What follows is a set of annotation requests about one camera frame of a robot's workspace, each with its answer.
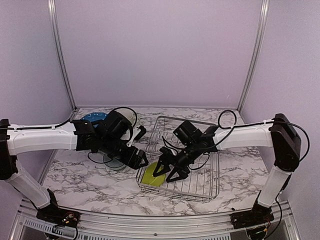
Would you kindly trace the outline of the white striped bowl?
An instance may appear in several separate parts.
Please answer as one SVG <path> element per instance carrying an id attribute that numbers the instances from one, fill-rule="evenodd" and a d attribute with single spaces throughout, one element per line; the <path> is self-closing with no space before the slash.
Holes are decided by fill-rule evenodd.
<path id="1" fill-rule="evenodd" d="M 119 171 L 126 167 L 124 163 L 116 158 L 110 158 L 107 154 L 103 155 L 103 163 L 106 166 L 106 169 L 113 171 Z"/>

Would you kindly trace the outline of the blue dotted plate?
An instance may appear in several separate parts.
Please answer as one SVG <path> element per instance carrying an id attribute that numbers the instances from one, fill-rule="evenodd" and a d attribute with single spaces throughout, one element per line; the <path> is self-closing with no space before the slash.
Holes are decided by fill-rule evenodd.
<path id="1" fill-rule="evenodd" d="M 86 120 L 91 122 L 91 124 L 96 127 L 100 121 L 103 121 L 108 116 L 107 113 L 104 112 L 92 112 L 86 114 L 81 120 Z"/>

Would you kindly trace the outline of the lime green bowl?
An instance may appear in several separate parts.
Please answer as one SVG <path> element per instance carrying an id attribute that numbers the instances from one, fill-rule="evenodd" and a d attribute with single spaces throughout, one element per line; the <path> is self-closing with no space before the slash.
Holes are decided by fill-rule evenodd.
<path id="1" fill-rule="evenodd" d="M 142 184 L 153 186 L 153 187 L 160 187 L 164 183 L 166 178 L 165 174 L 162 174 L 156 177 L 153 176 L 153 172 L 156 169 L 156 166 L 157 166 L 157 163 L 154 162 L 146 168 L 141 180 Z"/>

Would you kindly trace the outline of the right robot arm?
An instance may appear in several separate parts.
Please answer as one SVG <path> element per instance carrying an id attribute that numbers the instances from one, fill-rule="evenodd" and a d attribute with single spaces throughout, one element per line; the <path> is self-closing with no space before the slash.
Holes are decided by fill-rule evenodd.
<path id="1" fill-rule="evenodd" d="M 235 228 L 273 220 L 272 205 L 278 194 L 286 187 L 291 175 L 302 161 L 302 140 L 297 132 L 298 125 L 290 122 L 283 113 L 260 122 L 223 127 L 209 126 L 205 131 L 198 129 L 191 121 L 184 120 L 173 134 L 183 144 L 177 153 L 168 143 L 160 148 L 160 157 L 152 175 L 167 174 L 167 182 L 186 179 L 190 165 L 205 153 L 228 149 L 255 148 L 258 151 L 273 151 L 274 162 L 267 166 L 268 177 L 258 193 L 251 209 L 233 213 L 230 216 Z"/>

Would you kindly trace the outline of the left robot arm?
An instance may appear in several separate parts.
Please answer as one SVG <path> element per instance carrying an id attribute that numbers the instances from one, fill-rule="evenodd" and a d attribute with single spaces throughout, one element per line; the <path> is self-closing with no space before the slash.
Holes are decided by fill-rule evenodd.
<path id="1" fill-rule="evenodd" d="M 54 193 L 23 167 L 20 156 L 42 157 L 54 150 L 102 152 L 137 170 L 148 164 L 143 150 L 134 146 L 146 134 L 138 116 L 129 119 L 119 108 L 97 119 L 68 119 L 48 125 L 18 125 L 0 121 L 0 179 L 28 198 L 53 223 L 63 219 Z"/>

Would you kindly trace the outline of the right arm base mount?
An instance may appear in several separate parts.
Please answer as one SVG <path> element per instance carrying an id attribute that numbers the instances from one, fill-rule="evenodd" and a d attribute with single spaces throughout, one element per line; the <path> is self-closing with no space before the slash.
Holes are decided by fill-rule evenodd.
<path id="1" fill-rule="evenodd" d="M 262 207 L 232 213 L 230 219 L 234 229 L 241 229 L 268 223 L 275 218 L 271 208 Z"/>

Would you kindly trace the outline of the pale green mug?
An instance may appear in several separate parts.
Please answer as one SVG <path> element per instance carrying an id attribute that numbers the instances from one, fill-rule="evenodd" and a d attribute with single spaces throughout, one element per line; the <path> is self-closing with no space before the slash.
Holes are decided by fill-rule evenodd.
<path id="1" fill-rule="evenodd" d="M 120 114 L 122 114 L 124 117 L 126 117 L 132 124 L 132 126 L 135 125 L 136 116 L 135 113 L 127 108 L 121 108 L 117 110 Z"/>

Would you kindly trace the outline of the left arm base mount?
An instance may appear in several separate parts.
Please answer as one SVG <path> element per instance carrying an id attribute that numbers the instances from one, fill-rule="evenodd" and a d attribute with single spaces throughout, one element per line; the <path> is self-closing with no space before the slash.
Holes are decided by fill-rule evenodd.
<path id="1" fill-rule="evenodd" d="M 80 220 L 80 213 L 74 210 L 59 208 L 57 211 L 37 211 L 36 218 L 59 226 L 75 228 Z"/>

